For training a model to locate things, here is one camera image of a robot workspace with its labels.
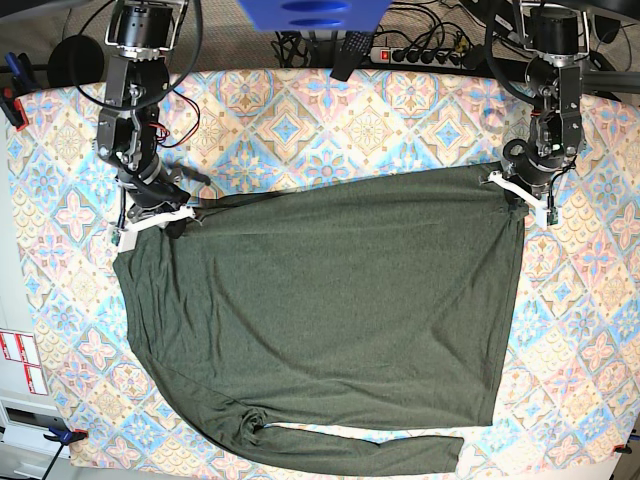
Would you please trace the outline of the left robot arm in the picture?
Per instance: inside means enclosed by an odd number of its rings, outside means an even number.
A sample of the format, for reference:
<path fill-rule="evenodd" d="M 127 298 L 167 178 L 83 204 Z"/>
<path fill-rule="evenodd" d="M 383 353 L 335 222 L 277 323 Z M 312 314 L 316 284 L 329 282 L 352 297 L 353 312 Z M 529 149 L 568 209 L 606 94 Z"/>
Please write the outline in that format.
<path fill-rule="evenodd" d="M 525 83 L 536 105 L 528 138 L 504 146 L 497 180 L 525 200 L 538 225 L 546 227 L 561 219 L 554 184 L 575 167 L 585 147 L 580 100 L 588 20 L 584 12 L 546 1 L 515 1 L 513 10 L 522 46 L 534 54 Z"/>

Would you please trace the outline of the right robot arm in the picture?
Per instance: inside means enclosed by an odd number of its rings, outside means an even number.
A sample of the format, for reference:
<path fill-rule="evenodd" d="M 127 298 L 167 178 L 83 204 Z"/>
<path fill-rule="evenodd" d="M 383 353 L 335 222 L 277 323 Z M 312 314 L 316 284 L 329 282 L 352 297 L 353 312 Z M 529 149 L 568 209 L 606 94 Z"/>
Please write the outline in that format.
<path fill-rule="evenodd" d="M 105 34 L 117 53 L 98 103 L 94 145 L 98 157 L 116 170 L 120 207 L 110 230 L 117 245 L 127 234 L 150 226 L 179 237 L 195 215 L 180 180 L 209 181 L 178 164 L 165 166 L 158 155 L 169 137 L 160 123 L 160 103 L 177 88 L 166 56 L 175 48 L 187 8 L 185 1 L 118 1 Z"/>

